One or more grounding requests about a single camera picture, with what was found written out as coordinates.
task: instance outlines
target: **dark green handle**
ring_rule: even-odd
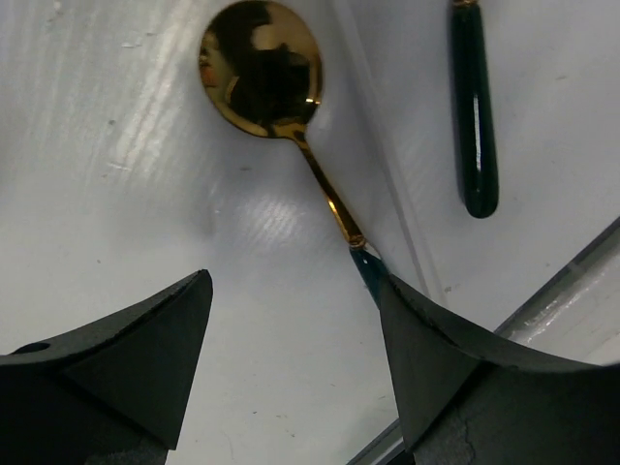
[[[451,42],[465,205],[472,216],[486,218],[497,208],[499,180],[482,14],[475,1],[454,2]]]

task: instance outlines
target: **spoon bowl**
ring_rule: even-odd
[[[319,46],[305,22],[271,1],[229,5],[202,36],[199,68],[213,105],[237,128],[290,139],[303,153],[352,248],[366,240],[317,163],[306,130],[323,90]]]

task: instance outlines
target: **screw hole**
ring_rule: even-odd
[[[44,351],[49,347],[47,342],[33,342],[32,344],[25,345],[17,349],[13,354],[32,354],[35,352]]]

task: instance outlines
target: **gold spoon bowl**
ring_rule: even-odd
[[[321,185],[349,245],[361,230],[317,163],[306,140],[321,103],[323,65],[303,20],[275,2],[246,0],[213,18],[201,42],[201,80],[213,105],[234,126],[260,138],[292,140]]]

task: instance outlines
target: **utensil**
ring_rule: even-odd
[[[450,26],[464,200],[472,216],[486,218],[499,202],[499,176],[478,0],[453,0]]]
[[[301,150],[352,249],[366,239],[315,159],[306,130],[321,103],[323,65],[303,20],[270,1],[234,3],[208,25],[199,57],[207,95],[237,128],[292,140]]]

